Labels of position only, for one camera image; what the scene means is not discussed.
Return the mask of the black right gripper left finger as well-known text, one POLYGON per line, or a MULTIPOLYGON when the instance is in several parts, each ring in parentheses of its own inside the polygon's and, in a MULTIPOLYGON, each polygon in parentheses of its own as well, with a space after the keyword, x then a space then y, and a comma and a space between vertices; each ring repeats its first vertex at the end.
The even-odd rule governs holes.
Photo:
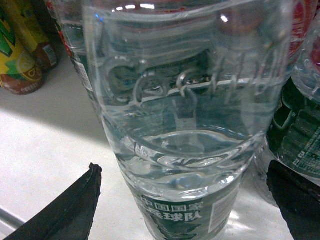
POLYGON ((7 240, 87 240, 102 185, 102 168, 89 170, 7 240))

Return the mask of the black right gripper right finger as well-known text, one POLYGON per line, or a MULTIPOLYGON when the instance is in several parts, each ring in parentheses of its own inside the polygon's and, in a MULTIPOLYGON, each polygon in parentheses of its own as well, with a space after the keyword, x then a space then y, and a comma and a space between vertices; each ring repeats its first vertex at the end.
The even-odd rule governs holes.
POLYGON ((320 238, 320 187, 277 160, 267 170, 267 186, 295 240, 320 238))

